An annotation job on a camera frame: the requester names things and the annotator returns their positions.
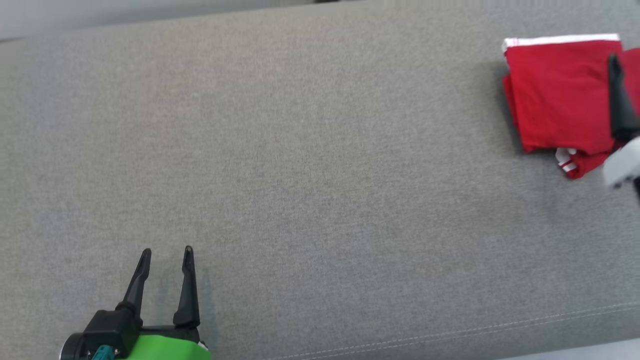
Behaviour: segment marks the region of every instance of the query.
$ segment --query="red cloth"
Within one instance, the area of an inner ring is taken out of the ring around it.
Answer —
[[[625,88],[636,114],[640,116],[640,47],[623,52],[620,63],[625,72]]]
[[[613,147],[607,59],[620,52],[611,40],[507,48],[503,84],[526,152],[576,149],[559,164],[572,179],[604,162]]]

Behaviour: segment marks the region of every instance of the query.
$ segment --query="gray tablecloth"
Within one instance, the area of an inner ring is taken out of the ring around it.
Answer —
[[[626,0],[366,1],[0,44],[3,357],[51,359],[186,244],[217,359],[495,359],[640,336],[640,208],[524,154],[504,37]]]

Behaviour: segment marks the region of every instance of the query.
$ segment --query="robotic arm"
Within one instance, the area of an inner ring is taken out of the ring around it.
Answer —
[[[611,136],[625,144],[611,154],[604,163],[607,186],[619,188],[625,181],[633,181],[640,195],[640,119],[634,113],[624,83],[624,72],[618,57],[609,57],[609,111]]]
[[[83,332],[72,334],[60,352],[60,360],[210,360],[200,341],[200,310],[193,249],[184,249],[184,281],[173,325],[142,326],[140,306],[149,276],[151,249],[140,256],[124,299],[115,310],[99,310]]]

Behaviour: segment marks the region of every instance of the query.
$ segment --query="fabric seam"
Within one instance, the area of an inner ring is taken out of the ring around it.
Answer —
[[[327,357],[344,356],[344,355],[350,355],[350,354],[357,354],[357,353],[361,353],[361,352],[371,352],[371,351],[376,351],[376,350],[384,350],[384,349],[387,349],[387,348],[397,348],[397,347],[405,347],[405,346],[409,346],[409,345],[416,345],[416,344],[422,344],[422,343],[432,343],[432,342],[436,342],[436,341],[453,340],[453,339],[458,339],[458,338],[467,338],[469,336],[493,334],[494,332],[511,331],[511,330],[515,330],[515,329],[522,329],[524,327],[532,327],[532,326],[537,326],[537,325],[544,325],[546,323],[562,322],[562,321],[573,320],[573,319],[578,319],[578,318],[586,318],[586,317],[589,317],[589,316],[596,316],[596,315],[609,314],[609,313],[618,313],[620,311],[630,311],[630,310],[637,310],[637,309],[638,309],[637,307],[630,307],[630,308],[627,308],[627,309],[615,309],[615,310],[603,311],[601,313],[573,316],[573,317],[566,318],[566,319],[557,319],[557,320],[551,320],[551,321],[541,322],[541,323],[530,323],[529,325],[523,325],[523,326],[508,327],[506,329],[498,329],[498,330],[493,330],[493,331],[477,332],[475,334],[458,335],[458,336],[452,336],[452,337],[449,337],[449,338],[432,339],[432,340],[420,340],[420,341],[414,341],[412,343],[389,345],[389,346],[386,346],[386,347],[378,347],[378,348],[368,348],[368,349],[364,349],[364,350],[343,352],[343,353],[339,353],[339,354],[331,354],[331,355],[323,355],[323,356],[315,356],[315,357],[304,357],[303,359],[300,359],[300,360],[324,359],[324,358],[327,358]]]
[[[333,348],[333,349],[329,349],[329,350],[321,350],[321,351],[316,351],[316,352],[306,352],[306,353],[294,354],[294,355],[288,355],[288,356],[270,357],[270,358],[264,359],[264,360],[284,360],[284,359],[290,359],[292,357],[302,357],[302,356],[308,356],[308,355],[323,354],[323,353],[326,353],[326,352],[336,352],[336,351],[341,351],[341,350],[351,350],[351,349],[354,349],[354,348],[362,348],[362,347],[374,347],[374,346],[384,345],[384,344],[389,344],[389,343],[399,343],[399,342],[402,342],[402,341],[410,341],[410,340],[417,340],[417,339],[424,339],[424,338],[433,338],[433,337],[436,337],[436,336],[454,335],[454,334],[460,334],[462,332],[487,330],[487,329],[492,329],[494,327],[516,325],[516,324],[519,324],[519,323],[533,322],[533,321],[537,321],[537,320],[555,318],[555,317],[558,317],[558,316],[575,315],[575,314],[581,314],[581,313],[588,313],[590,311],[611,309],[611,308],[614,308],[614,307],[631,306],[631,305],[637,305],[637,304],[638,304],[638,302],[627,302],[627,303],[624,303],[624,304],[616,304],[616,305],[610,305],[610,306],[604,306],[604,307],[594,307],[593,309],[572,311],[572,312],[569,312],[569,313],[561,313],[561,314],[556,314],[556,315],[542,316],[542,317],[539,317],[539,318],[533,318],[533,319],[528,319],[528,320],[520,320],[520,321],[517,321],[517,322],[501,323],[501,324],[497,324],[497,325],[491,325],[491,326],[485,326],[485,327],[476,327],[476,328],[473,328],[473,329],[466,329],[466,330],[441,332],[439,334],[413,336],[411,338],[402,338],[402,339],[396,339],[396,340],[381,341],[381,342],[377,342],[377,343],[369,343],[369,344],[364,344],[364,345],[355,345],[355,346],[351,346],[351,347]],[[620,310],[616,310],[616,311],[624,311],[624,310],[629,310],[629,309],[620,309]],[[584,316],[571,317],[571,318],[566,318],[566,319],[561,319],[561,320],[571,320],[573,318],[580,318],[580,317],[584,317]],[[530,325],[526,325],[524,327],[533,326],[533,325],[541,325],[541,324],[544,324],[544,323],[548,323],[548,322],[530,324]],[[519,327],[501,329],[499,331],[505,331],[505,330],[509,330],[509,329],[518,329],[518,328]],[[398,346],[404,346],[404,345],[412,345],[412,344],[415,344],[415,343],[423,343],[423,342],[428,342],[428,341],[431,341],[431,340],[417,341],[417,342],[414,342],[414,343],[401,344],[401,345],[393,345],[392,347],[398,347]],[[383,348],[367,349],[366,351],[381,350]],[[348,353],[343,353],[343,354],[333,354],[333,355],[330,355],[330,356],[340,356],[340,355],[347,355],[347,354],[354,354],[354,352],[348,352]],[[315,360],[315,359],[319,359],[319,358],[322,358],[322,357],[311,357],[311,358],[304,358],[304,359],[300,359],[300,360]]]

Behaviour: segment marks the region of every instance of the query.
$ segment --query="white trim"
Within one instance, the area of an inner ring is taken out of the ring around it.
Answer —
[[[559,147],[556,150],[556,160],[558,161],[558,165],[563,166],[564,164],[571,161],[571,156],[569,156],[569,152],[566,147]]]
[[[567,164],[567,165],[565,165],[565,166],[563,166],[563,167],[562,167],[562,169],[564,170],[564,172],[569,172],[569,171],[571,171],[571,170],[575,170],[575,169],[577,169],[577,168],[578,168],[578,166],[577,166],[576,164],[574,164],[574,163],[569,163],[569,164]]]
[[[565,44],[568,42],[583,41],[620,41],[618,34],[589,34],[589,35],[562,35],[559,37],[540,37],[540,38],[506,38],[502,42],[502,52],[505,53],[508,48],[514,46],[529,46],[543,44]]]

